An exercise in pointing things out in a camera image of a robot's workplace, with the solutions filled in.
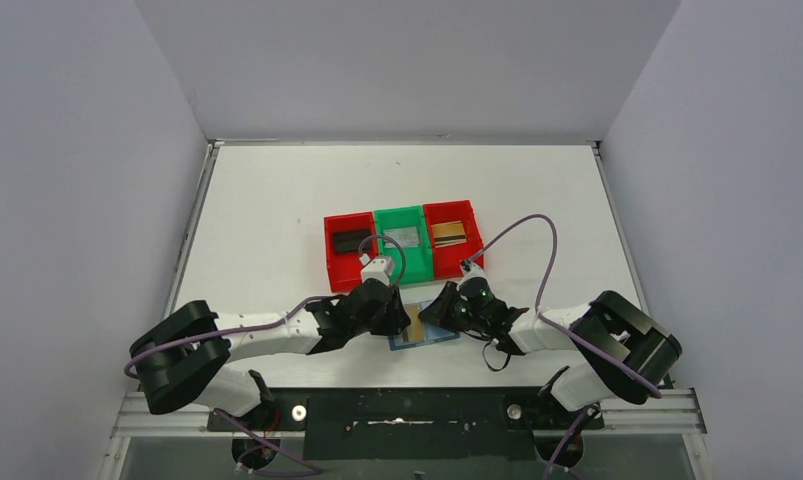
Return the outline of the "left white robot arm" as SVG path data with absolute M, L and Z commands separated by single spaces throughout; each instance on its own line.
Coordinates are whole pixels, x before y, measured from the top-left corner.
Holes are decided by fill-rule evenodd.
M 231 362 L 332 352 L 361 334 L 392 337 L 409 324 L 399 288 L 375 279 L 347 294 L 307 297 L 282 312 L 219 313 L 194 300 L 131 345 L 124 372 L 139 381 L 154 415 L 198 404 L 250 418 L 271 394 L 260 373 L 234 370 Z

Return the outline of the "green plastic bin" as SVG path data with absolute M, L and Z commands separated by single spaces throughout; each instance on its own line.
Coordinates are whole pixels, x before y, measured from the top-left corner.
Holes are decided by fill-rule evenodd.
M 395 262 L 395 270 L 391 276 L 393 281 L 399 280 L 400 285 L 430 282 L 434 279 L 432 247 L 426 229 L 425 215 L 421 206 L 408 206 L 392 209 L 375 210 L 373 212 L 375 229 L 378 234 L 384 235 L 386 229 L 416 226 L 420 235 L 418 248 L 404 249 L 405 270 L 402 275 L 401 255 L 391 242 L 383 239 L 377 240 L 381 255 L 391 257 Z

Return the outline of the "teal card holder wallet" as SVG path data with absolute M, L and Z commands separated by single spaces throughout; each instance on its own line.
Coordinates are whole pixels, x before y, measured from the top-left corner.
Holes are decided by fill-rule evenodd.
M 427 308 L 432 303 L 432 300 L 419 302 L 419 303 L 409 303 L 409 304 L 417 304 L 420 308 L 420 313 Z M 445 341 L 452 341 L 459 338 L 459 334 L 457 332 L 452 332 L 449 330 L 445 330 L 443 328 L 437 327 L 433 324 L 422 322 L 423 326 L 426 331 L 426 340 L 420 344 L 412 345 L 412 346 L 402 346 L 399 344 L 400 334 L 406 329 L 404 329 L 400 334 L 392 336 L 388 339 L 389 348 L 392 351 L 403 350 L 403 349 L 411 349 L 416 347 L 423 347 L 427 345 L 432 345 L 440 342 Z

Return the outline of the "red plastic bin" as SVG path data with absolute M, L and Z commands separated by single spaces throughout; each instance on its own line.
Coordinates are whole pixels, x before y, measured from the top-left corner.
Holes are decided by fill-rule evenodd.
M 432 247 L 434 277 L 448 279 L 462 275 L 460 263 L 471 257 L 483 247 L 472 204 L 469 200 L 428 203 L 422 206 L 426 229 Z M 435 248 L 431 225 L 435 223 L 461 221 L 465 227 L 467 241 L 463 244 L 445 248 Z
M 359 261 L 361 253 L 336 255 L 331 248 L 331 234 L 338 231 L 368 229 L 376 233 L 374 215 L 372 212 L 359 212 L 344 215 L 328 216 L 324 218 L 324 243 L 326 256 L 326 270 L 330 291 L 333 293 L 346 293 L 361 283 Z

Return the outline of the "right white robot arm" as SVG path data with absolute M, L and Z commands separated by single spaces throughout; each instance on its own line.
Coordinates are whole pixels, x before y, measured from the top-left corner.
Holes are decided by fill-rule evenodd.
M 607 290 L 576 307 L 535 312 L 496 297 L 484 277 L 449 282 L 421 311 L 422 322 L 474 334 L 509 357 L 571 351 L 581 360 L 561 368 L 542 393 L 575 412 L 608 398 L 642 405 L 683 348 L 677 338 L 619 293 Z

